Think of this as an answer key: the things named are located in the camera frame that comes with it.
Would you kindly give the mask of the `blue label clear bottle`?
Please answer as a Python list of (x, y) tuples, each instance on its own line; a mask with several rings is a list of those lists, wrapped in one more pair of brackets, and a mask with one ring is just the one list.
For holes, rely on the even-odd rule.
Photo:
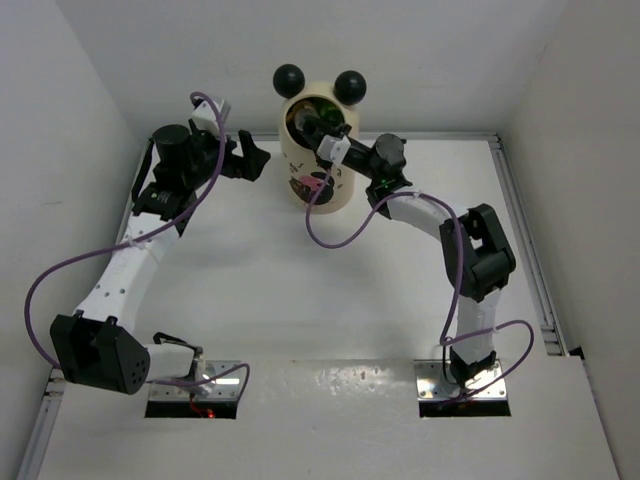
[(301, 109), (294, 114), (293, 123), (297, 131), (312, 134), (318, 125), (320, 117), (314, 109)]

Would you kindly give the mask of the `green plastic bottle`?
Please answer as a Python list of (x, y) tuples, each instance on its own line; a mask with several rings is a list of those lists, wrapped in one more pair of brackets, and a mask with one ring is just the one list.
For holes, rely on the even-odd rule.
[(327, 122), (340, 123), (343, 120), (340, 109), (330, 102), (318, 103), (317, 110), (319, 116)]

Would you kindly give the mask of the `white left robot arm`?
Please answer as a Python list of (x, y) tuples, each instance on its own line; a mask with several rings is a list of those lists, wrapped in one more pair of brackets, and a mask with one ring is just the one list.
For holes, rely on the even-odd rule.
[(68, 382), (132, 395), (146, 382), (194, 381), (201, 348), (161, 332), (150, 344), (136, 339), (138, 310), (161, 261), (186, 230), (197, 190), (214, 172), (255, 181), (270, 158), (246, 130), (220, 140), (190, 123), (152, 134), (121, 248), (74, 313), (58, 315), (50, 327)]

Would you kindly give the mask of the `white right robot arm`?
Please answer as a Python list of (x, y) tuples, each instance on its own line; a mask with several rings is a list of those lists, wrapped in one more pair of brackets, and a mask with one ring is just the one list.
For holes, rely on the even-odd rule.
[(516, 267), (513, 250), (495, 210), (488, 204), (454, 209), (413, 189), (405, 177), (404, 139), (380, 135), (372, 146), (351, 138), (347, 124), (333, 125), (315, 114), (297, 115), (294, 125), (323, 169), (313, 207), (338, 170), (350, 169), (369, 179), (365, 193), (374, 213), (408, 224), (438, 240), (447, 277), (454, 289), (445, 324), (458, 333), (440, 335), (450, 351), (450, 375), (459, 387), (489, 369), (495, 359), (493, 329), (500, 291)]

